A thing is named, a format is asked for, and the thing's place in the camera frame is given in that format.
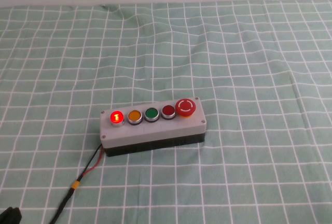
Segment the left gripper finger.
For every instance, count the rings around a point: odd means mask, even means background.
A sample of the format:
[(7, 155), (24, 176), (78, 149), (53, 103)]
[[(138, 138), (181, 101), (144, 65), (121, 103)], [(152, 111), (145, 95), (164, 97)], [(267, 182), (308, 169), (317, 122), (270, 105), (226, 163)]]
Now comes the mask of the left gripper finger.
[(18, 207), (8, 207), (0, 214), (0, 224), (19, 224), (21, 212)]

